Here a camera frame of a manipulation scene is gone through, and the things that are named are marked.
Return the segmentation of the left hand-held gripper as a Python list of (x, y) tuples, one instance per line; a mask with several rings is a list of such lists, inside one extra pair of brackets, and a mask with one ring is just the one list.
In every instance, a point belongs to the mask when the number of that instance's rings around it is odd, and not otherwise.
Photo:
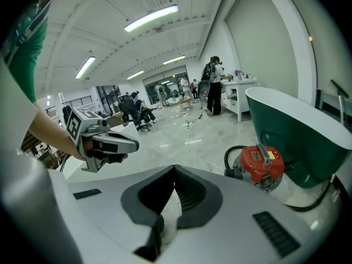
[[(129, 154), (139, 149), (139, 142), (130, 135), (109, 131), (107, 121), (87, 108), (72, 108), (67, 122), (67, 132), (74, 141), (76, 150), (85, 158), (83, 171), (97, 173), (106, 163), (105, 156), (99, 157), (94, 151), (107, 154)], [(93, 144), (93, 150), (85, 149), (85, 141)]]

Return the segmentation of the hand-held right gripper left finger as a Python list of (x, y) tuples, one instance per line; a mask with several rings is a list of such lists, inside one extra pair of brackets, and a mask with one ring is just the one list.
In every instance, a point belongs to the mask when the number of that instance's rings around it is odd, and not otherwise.
[(173, 176), (172, 166), (117, 178), (68, 184), (53, 172), (53, 190), (72, 244), (65, 241), (64, 264), (176, 264), (176, 244), (160, 251), (157, 214), (138, 198), (156, 191), (157, 180)]

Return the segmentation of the person's left forearm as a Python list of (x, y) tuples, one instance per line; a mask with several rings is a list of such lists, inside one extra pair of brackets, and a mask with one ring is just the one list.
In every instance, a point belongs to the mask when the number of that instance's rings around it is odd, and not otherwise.
[(61, 126), (57, 125), (43, 110), (38, 109), (29, 132), (38, 140), (84, 161), (79, 155), (74, 141)]

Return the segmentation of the person's left hand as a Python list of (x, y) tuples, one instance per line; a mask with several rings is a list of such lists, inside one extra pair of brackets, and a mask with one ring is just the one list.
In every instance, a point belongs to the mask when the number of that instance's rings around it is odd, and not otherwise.
[(94, 148), (93, 141), (91, 137), (83, 137), (82, 146), (86, 157), (92, 156), (92, 150)]

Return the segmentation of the brown wooden desk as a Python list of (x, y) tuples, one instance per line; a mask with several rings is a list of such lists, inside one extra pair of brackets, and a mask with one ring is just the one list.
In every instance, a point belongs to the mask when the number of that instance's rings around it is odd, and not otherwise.
[(106, 118), (108, 125), (113, 128), (125, 123), (125, 116), (123, 112), (118, 112)]

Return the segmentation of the black office chair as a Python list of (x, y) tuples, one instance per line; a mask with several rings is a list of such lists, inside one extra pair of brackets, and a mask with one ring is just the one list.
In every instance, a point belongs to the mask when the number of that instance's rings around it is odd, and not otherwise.
[(146, 129), (150, 131), (150, 120), (142, 115), (135, 107), (134, 101), (127, 95), (120, 96), (119, 109), (123, 112), (124, 118), (128, 122), (133, 122), (137, 131)]

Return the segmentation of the red steel vacuum cleaner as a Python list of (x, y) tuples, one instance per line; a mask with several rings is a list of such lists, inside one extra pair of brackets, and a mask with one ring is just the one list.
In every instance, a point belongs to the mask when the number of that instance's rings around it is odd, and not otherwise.
[(226, 177), (242, 180), (270, 193), (278, 187), (285, 171), (284, 160), (274, 147), (232, 146), (224, 155)]

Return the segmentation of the dark glass door front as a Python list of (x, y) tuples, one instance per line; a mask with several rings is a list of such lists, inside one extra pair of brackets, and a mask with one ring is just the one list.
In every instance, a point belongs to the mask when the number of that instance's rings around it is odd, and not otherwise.
[(184, 76), (187, 77), (187, 80), (189, 80), (186, 66), (182, 65), (144, 79), (143, 83), (151, 104), (161, 104), (155, 90), (156, 83), (161, 85), (166, 99), (167, 95), (164, 90), (164, 85), (167, 85), (171, 90), (171, 100), (177, 100), (180, 95), (184, 95), (182, 88), (180, 87), (180, 81)]

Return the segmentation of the black balcony railing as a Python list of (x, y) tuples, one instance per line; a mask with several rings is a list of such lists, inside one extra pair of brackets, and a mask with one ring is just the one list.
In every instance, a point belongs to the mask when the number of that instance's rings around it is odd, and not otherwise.
[(91, 96), (85, 96), (85, 97), (80, 97), (76, 98), (74, 100), (70, 100), (67, 102), (62, 103), (62, 107), (70, 106), (72, 107), (80, 107), (84, 105), (88, 105), (93, 103), (92, 97)]

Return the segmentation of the green white bathtub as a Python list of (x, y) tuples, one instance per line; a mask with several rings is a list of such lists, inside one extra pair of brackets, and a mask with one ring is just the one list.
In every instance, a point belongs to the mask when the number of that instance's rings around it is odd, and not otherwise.
[(352, 152), (352, 133), (313, 106), (265, 87), (245, 94), (258, 141), (277, 149), (297, 186), (330, 179)]

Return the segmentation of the grey oval standing appliance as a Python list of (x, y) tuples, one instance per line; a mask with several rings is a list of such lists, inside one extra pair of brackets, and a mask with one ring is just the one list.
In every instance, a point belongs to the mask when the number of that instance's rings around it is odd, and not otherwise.
[(198, 98), (201, 102), (201, 114), (203, 114), (203, 111), (205, 109), (204, 103), (207, 99), (209, 90), (210, 90), (210, 83), (208, 81), (202, 80), (199, 82), (197, 94), (198, 94)]

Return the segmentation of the white vanity cabinet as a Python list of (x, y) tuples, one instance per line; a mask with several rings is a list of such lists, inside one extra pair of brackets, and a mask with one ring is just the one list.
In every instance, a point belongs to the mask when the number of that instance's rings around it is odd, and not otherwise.
[(222, 80), (221, 105), (223, 108), (235, 113), (237, 121), (241, 122), (242, 113), (249, 111), (245, 91), (251, 87), (259, 86), (256, 78), (253, 80)]

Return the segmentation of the black backpack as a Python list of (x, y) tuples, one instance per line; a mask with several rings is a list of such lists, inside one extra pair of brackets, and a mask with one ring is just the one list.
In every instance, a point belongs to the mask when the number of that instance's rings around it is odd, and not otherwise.
[(212, 63), (207, 63), (202, 71), (201, 80), (205, 82), (212, 82), (216, 78), (216, 68)]

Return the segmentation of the person's green t-shirt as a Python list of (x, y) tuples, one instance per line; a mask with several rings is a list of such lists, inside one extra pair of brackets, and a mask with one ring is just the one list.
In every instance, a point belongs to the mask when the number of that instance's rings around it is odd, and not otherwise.
[(14, 22), (2, 45), (5, 64), (30, 102), (36, 102), (35, 68), (46, 38), (51, 3), (32, 3)]

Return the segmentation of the grey roller blind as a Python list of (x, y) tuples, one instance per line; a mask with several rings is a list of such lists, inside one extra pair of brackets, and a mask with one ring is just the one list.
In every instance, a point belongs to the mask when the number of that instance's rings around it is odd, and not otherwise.
[(292, 0), (312, 37), (317, 88), (336, 92), (337, 83), (352, 98), (352, 52), (338, 25), (319, 0)]
[(271, 0), (239, 0), (227, 19), (241, 69), (261, 86), (293, 97), (298, 73), (288, 30)]

